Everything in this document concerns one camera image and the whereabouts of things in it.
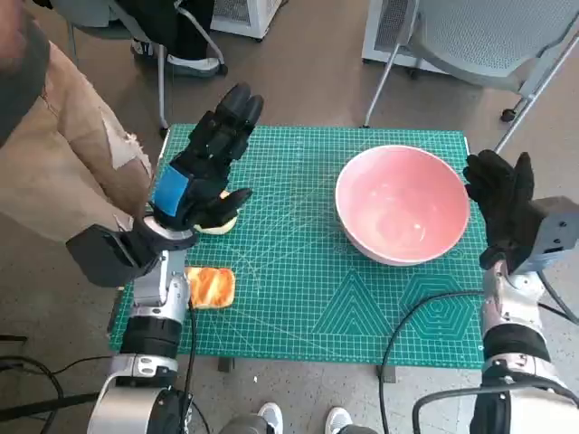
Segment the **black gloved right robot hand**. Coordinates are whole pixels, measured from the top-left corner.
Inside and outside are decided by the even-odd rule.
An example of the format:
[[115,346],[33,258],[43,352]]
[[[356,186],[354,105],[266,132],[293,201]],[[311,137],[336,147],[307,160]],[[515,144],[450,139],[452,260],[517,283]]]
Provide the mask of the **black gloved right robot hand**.
[[511,165],[496,152],[484,149],[467,157],[463,175],[466,192],[485,222],[488,247],[479,256],[479,264],[491,269],[518,247],[517,220],[535,189],[531,159],[523,152]]

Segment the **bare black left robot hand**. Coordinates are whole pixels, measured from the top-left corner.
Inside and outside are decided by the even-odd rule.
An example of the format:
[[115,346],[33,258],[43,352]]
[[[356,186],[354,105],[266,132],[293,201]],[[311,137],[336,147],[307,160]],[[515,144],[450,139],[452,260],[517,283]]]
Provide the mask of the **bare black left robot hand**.
[[207,111],[188,136],[188,145],[168,164],[157,181],[152,208],[164,227],[184,231],[222,227],[237,217],[251,197],[242,188],[226,196],[231,163],[242,158],[263,109],[264,100],[241,82],[215,110]]

